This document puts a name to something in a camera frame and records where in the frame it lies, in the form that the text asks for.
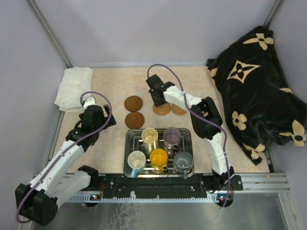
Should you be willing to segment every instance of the black blanket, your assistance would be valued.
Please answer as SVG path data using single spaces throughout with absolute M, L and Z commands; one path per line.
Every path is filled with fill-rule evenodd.
M 288 87 L 273 31 L 256 27 L 207 67 L 222 95 L 228 128 L 255 165 L 273 142 L 305 145 L 307 105 Z

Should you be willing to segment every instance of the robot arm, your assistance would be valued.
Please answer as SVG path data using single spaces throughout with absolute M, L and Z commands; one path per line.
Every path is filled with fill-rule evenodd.
M 66 141 L 63 143 L 56 156 L 53 157 L 45 169 L 31 180 L 28 185 L 20 184 L 15 190 L 16 205 L 18 207 L 30 189 L 33 189 L 34 185 L 39 183 L 26 199 L 19 214 L 42 226 L 49 224 L 63 203 L 75 193 L 88 186 L 98 184 L 98 171 L 88 166 L 82 166 L 70 178 L 63 178 L 72 164 L 82 156 L 91 145 L 95 144 L 99 137 L 99 132 L 80 141 L 77 145 L 74 145 L 65 152 L 65 154 L 63 154 L 64 150 L 75 141 L 99 129 L 110 115 L 109 107 L 105 105 L 104 109 L 107 116 L 104 117 L 102 107 L 95 104 L 95 98 L 92 96 L 85 99 L 83 107 L 85 111 L 83 114 L 79 115 L 81 120 L 75 125 L 74 129 L 69 132 Z M 111 116 L 109 123 L 104 129 L 115 124 L 116 121 L 114 117 Z M 41 181 L 41 177 L 45 173 L 47 173 L 47 175 Z
M 182 92 L 173 83 L 163 83 L 157 75 L 153 75 L 146 80 L 150 87 L 149 93 L 152 96 L 155 106 L 163 105 L 167 102 L 179 106 L 186 111 L 184 93 L 186 95 L 188 107 L 197 115 L 206 118 L 207 120 L 221 126 L 222 118 L 214 104 L 212 98 L 207 97 L 201 99 L 192 96 L 186 92 Z M 207 143 L 210 159 L 213 166 L 213 174 L 219 177 L 222 183 L 228 181 L 227 167 L 222 148 L 222 134 L 221 131 L 191 115 L 193 129 L 200 138 L 204 138 Z M 233 167 L 229 164 L 231 177 L 234 175 Z

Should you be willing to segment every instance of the blue mug handle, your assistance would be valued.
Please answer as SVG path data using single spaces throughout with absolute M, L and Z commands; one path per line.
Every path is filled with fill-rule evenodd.
M 138 171 L 136 171 L 136 169 L 132 169 L 131 177 L 135 178 L 136 174 L 138 174 Z

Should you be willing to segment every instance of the white towel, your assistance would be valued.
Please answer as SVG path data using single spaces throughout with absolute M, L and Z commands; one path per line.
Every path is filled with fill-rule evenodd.
M 93 71 L 93 69 L 82 67 L 65 69 L 54 104 L 57 104 L 62 111 L 83 112 L 80 96 L 86 91 L 91 91 Z

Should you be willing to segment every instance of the wooden coaster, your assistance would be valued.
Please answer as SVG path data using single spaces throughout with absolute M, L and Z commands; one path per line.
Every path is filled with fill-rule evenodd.
M 159 107 L 155 107 L 155 105 L 153 104 L 153 111 L 154 111 L 155 114 L 157 114 L 159 116 L 164 116 L 166 114 L 169 114 L 169 112 L 171 111 L 171 104 L 166 103 L 166 104 L 161 105 Z
M 130 96 L 124 102 L 125 108 L 130 112 L 139 111 L 143 106 L 143 101 L 138 96 Z
M 141 128 L 144 125 L 144 116 L 139 112 L 129 113 L 125 118 L 125 123 L 128 128 Z
M 187 112 L 184 109 L 181 109 L 179 106 L 172 104 L 171 106 L 171 110 L 174 114 L 178 115 L 178 116 L 182 116 L 184 114 L 186 114 Z

